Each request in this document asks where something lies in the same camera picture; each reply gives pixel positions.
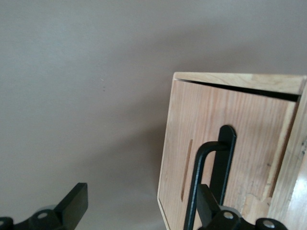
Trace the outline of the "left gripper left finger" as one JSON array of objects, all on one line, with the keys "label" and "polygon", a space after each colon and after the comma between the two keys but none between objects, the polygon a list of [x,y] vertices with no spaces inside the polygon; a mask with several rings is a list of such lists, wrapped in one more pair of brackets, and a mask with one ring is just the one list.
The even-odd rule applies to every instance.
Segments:
[{"label": "left gripper left finger", "polygon": [[43,209],[28,219],[14,223],[0,218],[2,230],[74,230],[88,209],[88,185],[76,184],[54,209]]}]

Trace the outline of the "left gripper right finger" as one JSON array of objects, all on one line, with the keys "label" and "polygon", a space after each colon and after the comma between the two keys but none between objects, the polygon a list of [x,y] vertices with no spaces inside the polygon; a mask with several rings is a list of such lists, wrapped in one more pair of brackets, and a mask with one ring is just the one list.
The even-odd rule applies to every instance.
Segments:
[{"label": "left gripper right finger", "polygon": [[255,224],[243,219],[234,208],[221,206],[215,200],[209,187],[197,187],[197,211],[201,219],[201,230],[285,230],[287,227],[271,218],[259,218]]}]

